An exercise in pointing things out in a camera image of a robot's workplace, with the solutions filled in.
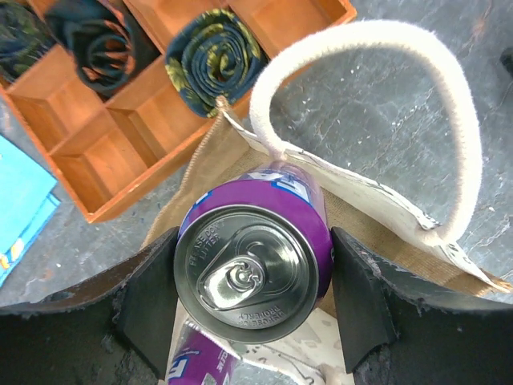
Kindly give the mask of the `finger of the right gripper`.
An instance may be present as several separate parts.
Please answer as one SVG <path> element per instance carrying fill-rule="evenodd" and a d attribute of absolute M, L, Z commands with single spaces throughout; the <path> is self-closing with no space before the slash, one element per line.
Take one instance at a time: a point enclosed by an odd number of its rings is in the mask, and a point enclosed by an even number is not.
<path fill-rule="evenodd" d="M 513 47 L 506 48 L 499 58 L 506 72 L 513 76 Z"/>

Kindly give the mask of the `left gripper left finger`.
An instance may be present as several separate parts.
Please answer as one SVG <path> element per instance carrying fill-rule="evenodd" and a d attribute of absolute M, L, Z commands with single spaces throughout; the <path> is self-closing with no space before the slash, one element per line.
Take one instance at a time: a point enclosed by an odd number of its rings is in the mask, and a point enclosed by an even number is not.
<path fill-rule="evenodd" d="M 45 297 L 1 308 L 3 384 L 156 384 L 177 293 L 169 229 L 127 260 Z"/>

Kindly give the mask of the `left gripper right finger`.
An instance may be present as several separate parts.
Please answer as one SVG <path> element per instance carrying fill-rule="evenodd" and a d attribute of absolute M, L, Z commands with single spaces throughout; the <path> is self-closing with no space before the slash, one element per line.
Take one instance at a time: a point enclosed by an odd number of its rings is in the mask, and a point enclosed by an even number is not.
<path fill-rule="evenodd" d="M 345 369 L 357 384 L 510 384 L 512 306 L 447 289 L 331 230 Z"/>

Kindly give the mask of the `purple can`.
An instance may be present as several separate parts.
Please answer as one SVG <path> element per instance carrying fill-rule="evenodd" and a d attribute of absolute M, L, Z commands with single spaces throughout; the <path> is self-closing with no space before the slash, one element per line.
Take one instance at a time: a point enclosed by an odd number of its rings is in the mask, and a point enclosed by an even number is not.
<path fill-rule="evenodd" d="M 208 190 L 188 210 L 174 253 L 180 301 L 211 333 L 272 342 L 325 296 L 333 242 L 320 185 L 274 161 Z"/>
<path fill-rule="evenodd" d="M 171 351 L 167 384 L 230 384 L 237 363 L 234 355 L 187 319 Z"/>

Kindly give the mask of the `purple can back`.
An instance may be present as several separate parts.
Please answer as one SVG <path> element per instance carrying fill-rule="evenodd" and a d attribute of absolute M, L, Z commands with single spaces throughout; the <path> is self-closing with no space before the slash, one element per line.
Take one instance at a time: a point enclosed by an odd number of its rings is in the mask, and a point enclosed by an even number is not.
<path fill-rule="evenodd" d="M 188 210 L 174 253 L 180 301 L 211 333 L 272 342 L 325 296 L 333 242 L 320 185 L 274 161 L 208 190 Z"/>

